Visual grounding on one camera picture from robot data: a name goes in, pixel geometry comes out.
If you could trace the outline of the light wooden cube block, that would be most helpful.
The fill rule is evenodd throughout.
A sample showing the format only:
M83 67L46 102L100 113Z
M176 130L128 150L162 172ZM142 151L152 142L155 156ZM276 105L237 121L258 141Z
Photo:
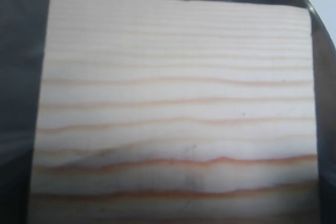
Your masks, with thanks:
M318 223L304 8L50 0L28 223Z

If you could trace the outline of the round stainless steel plate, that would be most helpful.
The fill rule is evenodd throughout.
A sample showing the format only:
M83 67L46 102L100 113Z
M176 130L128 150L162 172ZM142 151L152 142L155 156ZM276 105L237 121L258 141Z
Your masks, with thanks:
M310 7L309 0L219 0ZM1 0L1 223L25 223L49 0Z

